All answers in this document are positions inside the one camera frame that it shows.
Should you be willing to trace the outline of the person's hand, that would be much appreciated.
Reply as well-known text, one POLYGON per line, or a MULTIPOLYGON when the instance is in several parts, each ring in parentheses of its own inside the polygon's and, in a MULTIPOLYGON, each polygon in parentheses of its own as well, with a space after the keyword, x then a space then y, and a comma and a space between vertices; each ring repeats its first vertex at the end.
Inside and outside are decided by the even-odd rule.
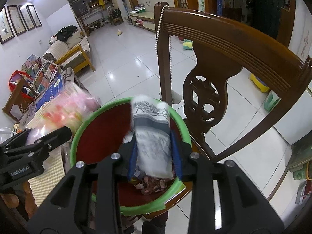
MULTIPOLYGON (((35 203, 35 199, 32 194, 31 186, 28 181, 22 183, 23 192, 25 194, 25 211, 28 213, 28 217, 32 218, 34 213, 36 213, 38 206, 35 203)), ((17 208, 19 205, 19 199, 17 195, 12 193, 1 193, 1 197, 5 202, 6 206, 10 209, 17 208)))

